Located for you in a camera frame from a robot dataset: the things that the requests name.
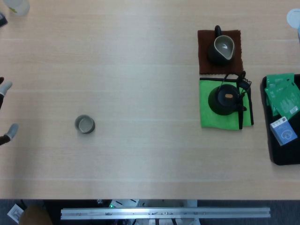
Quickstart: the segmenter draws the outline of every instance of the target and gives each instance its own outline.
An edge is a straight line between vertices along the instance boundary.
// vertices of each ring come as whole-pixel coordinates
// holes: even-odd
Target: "table surface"
[[[260,82],[300,72],[298,0],[31,0],[0,28],[0,198],[300,199],[270,161]],[[241,30],[255,125],[201,128],[198,30]],[[75,118],[96,129],[79,135]]]

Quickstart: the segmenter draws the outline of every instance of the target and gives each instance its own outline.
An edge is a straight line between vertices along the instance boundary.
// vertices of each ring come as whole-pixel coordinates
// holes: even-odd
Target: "green cloth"
[[[208,104],[208,96],[210,92],[221,85],[221,81],[199,81],[200,94],[200,120],[203,128],[219,128],[226,130],[239,130],[239,116],[238,112],[233,112],[230,115],[222,116],[213,112]],[[231,84],[236,87],[235,82],[224,82],[224,84]],[[250,106],[248,94],[243,98],[243,104],[247,108],[244,112],[243,127],[251,126]]]

